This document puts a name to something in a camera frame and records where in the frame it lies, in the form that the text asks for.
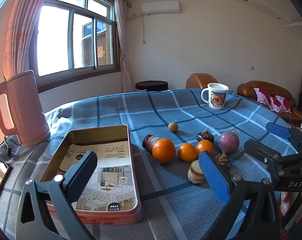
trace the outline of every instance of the mug lid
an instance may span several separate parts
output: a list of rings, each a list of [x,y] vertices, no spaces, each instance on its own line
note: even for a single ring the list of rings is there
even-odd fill
[[[221,92],[229,91],[228,86],[220,83],[209,83],[208,87],[210,87],[212,90],[215,91],[221,91]]]

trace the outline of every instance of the power cord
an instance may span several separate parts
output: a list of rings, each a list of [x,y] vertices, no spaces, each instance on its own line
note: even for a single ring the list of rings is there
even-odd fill
[[[6,135],[4,135],[4,142],[5,142],[6,146],[7,146],[7,156],[8,157],[12,157],[12,156],[16,157],[16,155],[12,153],[12,152],[15,152],[15,151],[13,151],[12,148],[9,147],[8,144],[7,144]]]

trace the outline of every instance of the air conditioner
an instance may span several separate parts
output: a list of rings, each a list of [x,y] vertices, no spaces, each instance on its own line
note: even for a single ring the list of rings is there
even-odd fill
[[[178,1],[142,3],[143,14],[173,14],[180,13]]]

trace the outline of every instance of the cable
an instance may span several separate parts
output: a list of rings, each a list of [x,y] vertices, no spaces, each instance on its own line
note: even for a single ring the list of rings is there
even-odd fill
[[[145,44],[145,28],[144,28],[144,15],[142,15],[142,25],[143,25],[143,44]]]
[[[9,147],[8,144],[7,144],[6,135],[4,135],[4,142],[5,142],[6,146],[7,146],[7,156],[8,157],[12,157],[12,156],[16,157],[16,155],[12,153],[12,152],[15,152],[15,151],[13,151],[12,148]]]

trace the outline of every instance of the orange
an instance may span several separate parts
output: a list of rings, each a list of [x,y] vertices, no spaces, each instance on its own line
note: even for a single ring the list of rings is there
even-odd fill
[[[193,162],[198,157],[198,152],[190,143],[183,143],[178,150],[179,158],[185,162]]]
[[[157,140],[152,147],[153,158],[162,164],[169,163],[174,159],[175,146],[170,139]]]
[[[207,151],[209,153],[212,153],[213,151],[213,144],[209,140],[201,140],[196,145],[196,150],[198,152],[198,156],[201,152]]]

